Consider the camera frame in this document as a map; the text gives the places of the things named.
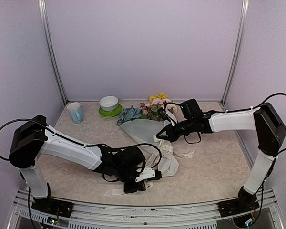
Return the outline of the pink fake flower bunch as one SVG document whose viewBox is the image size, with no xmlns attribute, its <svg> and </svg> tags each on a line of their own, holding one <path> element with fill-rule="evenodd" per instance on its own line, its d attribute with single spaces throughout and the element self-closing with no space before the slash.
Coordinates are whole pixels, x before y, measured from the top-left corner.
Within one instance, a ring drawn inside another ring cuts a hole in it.
<svg viewBox="0 0 286 229">
<path fill-rule="evenodd" d="M 153 99 L 152 102 L 149 103 L 140 103 L 140 108 L 143 111 L 143 114 L 141 115 L 142 119 L 148 119 L 153 121 L 163 121 L 164 119 L 161 117 L 161 115 L 158 113 L 158 110 L 160 108 L 165 107 L 166 105 L 166 113 L 171 113 L 175 115 L 178 110 L 177 104 L 172 104 L 172 101 L 169 99 Z"/>
</svg>

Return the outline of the cream printed ribbon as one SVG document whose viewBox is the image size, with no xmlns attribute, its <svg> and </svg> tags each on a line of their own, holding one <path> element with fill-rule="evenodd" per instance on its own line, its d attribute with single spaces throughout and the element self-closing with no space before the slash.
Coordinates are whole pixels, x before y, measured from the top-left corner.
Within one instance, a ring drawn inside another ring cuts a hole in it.
<svg viewBox="0 0 286 229">
<path fill-rule="evenodd" d="M 157 150 L 154 150 L 153 153 L 151 153 L 151 150 L 149 146 L 144 146 L 144 151 L 148 152 L 149 156 L 146 159 L 146 166 L 144 169 L 144 174 L 146 174 L 146 170 L 148 167 L 155 166 L 156 163 L 159 162 L 157 166 L 153 168 L 153 171 L 156 172 L 158 170 L 161 172 L 162 177 L 171 177 L 174 176 L 178 170 L 179 163 L 176 160 L 174 156 L 178 156 L 183 159 L 190 159 L 194 156 L 195 150 L 188 151 L 188 152 L 177 152 L 174 150 L 171 143 L 165 140 L 157 139 L 154 136 L 154 143 L 157 145 L 157 147 L 160 149 L 162 153 L 162 158 L 160 158 L 159 153 Z"/>
</svg>

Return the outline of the yellow fake flower stem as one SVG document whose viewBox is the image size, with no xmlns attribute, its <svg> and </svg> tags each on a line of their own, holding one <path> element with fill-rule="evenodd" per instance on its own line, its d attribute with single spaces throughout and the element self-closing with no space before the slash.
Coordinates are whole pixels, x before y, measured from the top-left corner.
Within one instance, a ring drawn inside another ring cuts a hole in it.
<svg viewBox="0 0 286 229">
<path fill-rule="evenodd" d="M 148 101 L 149 103 L 156 103 L 156 102 L 160 102 L 160 101 L 165 101 L 166 99 L 168 99 L 167 95 L 165 93 L 159 93 L 156 96 L 150 96 Z"/>
</svg>

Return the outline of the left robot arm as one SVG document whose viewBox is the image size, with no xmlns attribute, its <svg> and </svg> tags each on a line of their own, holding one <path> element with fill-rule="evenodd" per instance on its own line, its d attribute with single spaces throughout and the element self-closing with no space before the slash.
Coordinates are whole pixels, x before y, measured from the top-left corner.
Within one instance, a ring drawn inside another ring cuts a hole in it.
<svg viewBox="0 0 286 229">
<path fill-rule="evenodd" d="M 20 170 L 31 189 L 34 210 L 69 218 L 73 209 L 73 203 L 52 198 L 50 185 L 37 165 L 41 154 L 74 162 L 102 176 L 114 176 L 124 183 L 126 194 L 146 190 L 144 181 L 136 181 L 143 172 L 139 165 L 145 165 L 138 147 L 89 146 L 56 132 L 46 124 L 46 117 L 38 115 L 15 130 L 9 154 L 9 161 Z"/>
</svg>

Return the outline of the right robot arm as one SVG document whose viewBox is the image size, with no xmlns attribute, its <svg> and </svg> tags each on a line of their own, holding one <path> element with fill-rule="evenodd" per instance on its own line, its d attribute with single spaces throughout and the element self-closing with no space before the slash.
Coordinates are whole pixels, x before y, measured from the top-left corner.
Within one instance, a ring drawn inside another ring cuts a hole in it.
<svg viewBox="0 0 286 229">
<path fill-rule="evenodd" d="M 158 109 L 158 114 L 170 123 L 156 134 L 158 139 L 175 142 L 181 136 L 191 133 L 211 134 L 222 131 L 254 131 L 257 137 L 257 155 L 250 175 L 240 188 L 236 198 L 218 203 L 221 217 L 249 212 L 261 208 L 257 200 L 259 189 L 270 176 L 280 148 L 286 137 L 286 126 L 275 108 L 263 102 L 256 107 L 236 111 L 203 112 L 195 99 L 179 104 L 185 120 L 178 122 L 165 107 Z"/>
</svg>

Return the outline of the green plate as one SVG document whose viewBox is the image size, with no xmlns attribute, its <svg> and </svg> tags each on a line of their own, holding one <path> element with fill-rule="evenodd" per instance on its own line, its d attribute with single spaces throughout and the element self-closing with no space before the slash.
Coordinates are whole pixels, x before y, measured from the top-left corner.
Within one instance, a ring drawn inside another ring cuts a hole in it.
<svg viewBox="0 0 286 229">
<path fill-rule="evenodd" d="M 99 114 L 102 117 L 111 118 L 111 117 L 118 116 L 122 112 L 122 109 L 123 109 L 123 107 L 121 106 L 121 104 L 118 104 L 117 108 L 112 110 L 112 111 L 105 111 L 100 107 L 99 108 Z"/>
</svg>

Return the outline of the white ceramic bowl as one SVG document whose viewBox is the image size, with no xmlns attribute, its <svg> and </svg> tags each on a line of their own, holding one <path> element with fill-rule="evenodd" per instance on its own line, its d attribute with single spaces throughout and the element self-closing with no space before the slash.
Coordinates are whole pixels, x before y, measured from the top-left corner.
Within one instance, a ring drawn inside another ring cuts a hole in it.
<svg viewBox="0 0 286 229">
<path fill-rule="evenodd" d="M 104 111 L 113 111 L 117 108 L 119 100 L 115 96 L 106 96 L 99 101 L 100 108 Z"/>
</svg>

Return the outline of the light blue mug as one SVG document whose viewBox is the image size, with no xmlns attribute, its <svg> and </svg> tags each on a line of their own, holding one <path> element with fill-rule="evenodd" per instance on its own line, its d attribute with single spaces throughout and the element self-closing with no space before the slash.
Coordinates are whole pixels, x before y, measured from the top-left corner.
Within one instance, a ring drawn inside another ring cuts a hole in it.
<svg viewBox="0 0 286 229">
<path fill-rule="evenodd" d="M 83 113 L 81 104 L 79 102 L 73 102 L 67 105 L 67 110 L 69 112 L 71 120 L 79 124 L 83 121 Z"/>
</svg>

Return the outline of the front aluminium rail base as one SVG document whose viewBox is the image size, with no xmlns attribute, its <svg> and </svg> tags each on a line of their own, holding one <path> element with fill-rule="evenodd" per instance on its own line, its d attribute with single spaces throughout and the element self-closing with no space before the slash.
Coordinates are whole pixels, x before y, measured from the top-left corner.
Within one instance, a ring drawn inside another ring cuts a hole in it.
<svg viewBox="0 0 286 229">
<path fill-rule="evenodd" d="M 75 201 L 69 218 L 59 217 L 57 224 L 50 223 L 54 215 L 28 210 L 28 192 L 19 190 L 9 212 L 7 229 L 17 228 L 21 221 L 32 226 L 44 223 L 58 229 L 224 229 L 235 228 L 234 221 L 241 213 L 222 217 L 218 202 L 168 206 L 123 206 Z"/>
</svg>

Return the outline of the right aluminium frame post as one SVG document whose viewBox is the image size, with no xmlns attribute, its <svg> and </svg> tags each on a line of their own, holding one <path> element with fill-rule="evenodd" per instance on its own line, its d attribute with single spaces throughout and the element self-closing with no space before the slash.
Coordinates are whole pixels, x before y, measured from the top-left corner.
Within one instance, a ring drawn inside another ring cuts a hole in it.
<svg viewBox="0 0 286 229">
<path fill-rule="evenodd" d="M 242 48 L 242 41 L 243 41 L 243 36 L 245 32 L 248 9 L 249 9 L 249 0 L 243 0 L 234 52 L 233 52 L 231 65 L 230 65 L 229 72 L 228 72 L 228 78 L 225 84 L 225 89 L 224 89 L 224 92 L 221 98 L 222 106 L 225 106 L 227 103 L 228 96 L 231 91 L 233 80 L 235 77 L 237 63 L 238 63 L 239 55 L 240 55 L 241 48 Z"/>
</svg>

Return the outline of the aluminium frame post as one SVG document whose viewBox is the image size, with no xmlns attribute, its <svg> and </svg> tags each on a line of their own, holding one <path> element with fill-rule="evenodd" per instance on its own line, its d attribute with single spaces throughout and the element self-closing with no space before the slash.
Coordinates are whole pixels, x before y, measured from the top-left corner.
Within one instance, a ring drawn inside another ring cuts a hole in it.
<svg viewBox="0 0 286 229">
<path fill-rule="evenodd" d="M 225 89 L 224 89 L 224 92 L 221 98 L 222 106 L 225 106 L 227 103 L 228 96 L 231 91 L 233 80 L 235 77 L 237 63 L 238 63 L 239 55 L 240 55 L 241 48 L 242 48 L 242 41 L 243 41 L 243 36 L 245 32 L 248 9 L 249 9 L 249 0 L 243 0 L 234 52 L 233 52 L 231 65 L 230 65 L 229 72 L 228 72 L 228 78 L 225 84 Z"/>
<path fill-rule="evenodd" d="M 38 6 L 39 6 L 39 11 L 40 11 L 41 23 L 43 27 L 44 36 L 45 36 L 47 51 L 49 54 L 51 67 L 54 73 L 54 79 L 57 84 L 57 88 L 58 88 L 58 92 L 59 92 L 62 104 L 63 106 L 66 106 L 66 104 L 68 103 L 68 98 L 67 98 L 67 95 L 66 95 L 63 83 L 62 83 L 62 79 L 60 76 L 60 72 L 59 72 L 59 68 L 58 68 L 58 64 L 57 64 L 57 60 L 55 56 L 54 46 L 52 43 L 50 24 L 49 24 L 47 8 L 46 8 L 46 1 L 38 0 Z"/>
</svg>

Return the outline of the left aluminium frame post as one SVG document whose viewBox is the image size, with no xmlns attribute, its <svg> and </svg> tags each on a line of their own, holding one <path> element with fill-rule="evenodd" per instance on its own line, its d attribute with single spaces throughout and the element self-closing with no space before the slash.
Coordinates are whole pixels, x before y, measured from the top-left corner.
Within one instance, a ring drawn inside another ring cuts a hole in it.
<svg viewBox="0 0 286 229">
<path fill-rule="evenodd" d="M 58 92 L 59 92 L 62 104 L 63 106 L 66 106 L 66 104 L 68 103 L 68 98 L 67 98 L 67 95 L 66 95 L 63 83 L 62 83 L 62 79 L 60 76 L 60 72 L 59 72 L 59 68 L 58 68 L 58 64 L 57 64 L 57 60 L 55 56 L 54 46 L 52 43 L 50 24 L 49 24 L 47 8 L 46 8 L 46 1 L 38 0 L 38 6 L 39 6 L 39 11 L 40 11 L 41 23 L 43 27 L 44 36 L 45 36 L 47 51 L 49 54 L 51 67 L 54 73 L 54 79 L 57 84 L 57 88 L 58 88 Z"/>
</svg>

